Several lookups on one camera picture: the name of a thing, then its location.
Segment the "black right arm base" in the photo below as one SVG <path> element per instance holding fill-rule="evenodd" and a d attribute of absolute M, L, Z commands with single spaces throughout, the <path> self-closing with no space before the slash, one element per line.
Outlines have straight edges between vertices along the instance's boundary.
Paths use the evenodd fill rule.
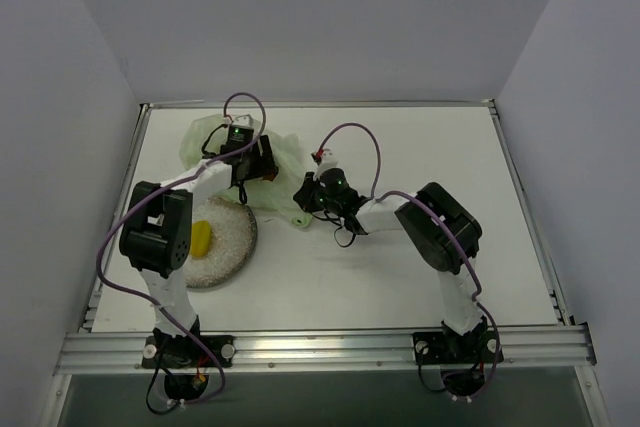
<path fill-rule="evenodd" d="M 496 333 L 482 326 L 462 336 L 448 327 L 412 334 L 418 379 L 431 394 L 448 394 L 454 401 L 470 403 L 488 386 L 504 361 Z M 439 368 L 440 385 L 430 386 L 424 368 Z"/>

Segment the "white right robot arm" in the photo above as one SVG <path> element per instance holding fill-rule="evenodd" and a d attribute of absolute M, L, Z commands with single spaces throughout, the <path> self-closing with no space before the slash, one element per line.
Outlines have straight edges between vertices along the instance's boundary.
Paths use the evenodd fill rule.
<path fill-rule="evenodd" d="M 475 328 L 486 316 L 480 308 L 481 283 L 475 272 L 482 228 L 440 184 L 430 182 L 415 193 L 389 191 L 367 198 L 353 189 L 344 171 L 333 167 L 305 174 L 293 196 L 306 213 L 326 213 L 354 236 L 404 231 L 420 257 L 437 272 L 449 330 L 444 347 L 455 359 L 469 358 L 480 347 Z"/>

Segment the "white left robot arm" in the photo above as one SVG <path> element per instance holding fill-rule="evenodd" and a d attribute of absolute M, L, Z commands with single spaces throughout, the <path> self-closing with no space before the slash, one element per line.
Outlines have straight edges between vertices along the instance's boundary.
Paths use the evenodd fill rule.
<path fill-rule="evenodd" d="M 194 364 L 202 352 L 199 318 L 183 272 L 191 246 L 192 214 L 214 195 L 249 180 L 278 174 L 269 137 L 246 126 L 229 125 L 217 153 L 162 182 L 140 181 L 132 191 L 119 237 L 119 251 L 144 280 L 155 309 L 154 332 L 169 336 L 166 355 L 179 366 Z"/>

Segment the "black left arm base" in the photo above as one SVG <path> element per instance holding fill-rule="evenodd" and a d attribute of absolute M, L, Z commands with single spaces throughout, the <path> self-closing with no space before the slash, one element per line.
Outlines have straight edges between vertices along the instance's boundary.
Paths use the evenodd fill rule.
<path fill-rule="evenodd" d="M 164 374 L 164 393 L 172 400 L 201 398 L 209 384 L 207 371 L 219 373 L 232 366 L 236 351 L 233 336 L 203 335 L 200 341 L 216 360 L 188 337 L 158 334 L 146 339 L 140 366 Z"/>

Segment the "pale green plastic bag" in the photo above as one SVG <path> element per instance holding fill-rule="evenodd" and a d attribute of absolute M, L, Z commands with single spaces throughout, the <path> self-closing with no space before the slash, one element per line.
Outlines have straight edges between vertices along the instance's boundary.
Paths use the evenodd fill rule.
<path fill-rule="evenodd" d="M 194 167 L 202 159 L 204 141 L 222 122 L 221 114 L 202 117 L 191 122 L 178 151 L 185 169 Z M 296 134 L 281 136 L 269 128 L 265 129 L 264 134 L 269 139 L 278 173 L 272 181 L 254 179 L 245 184 L 247 205 L 252 209 L 277 212 L 294 227 L 304 229 L 309 226 L 313 217 L 303 212 L 293 200 L 305 175 L 298 136 Z M 217 153 L 226 137 L 226 130 L 221 128 L 210 137 L 205 150 Z"/>

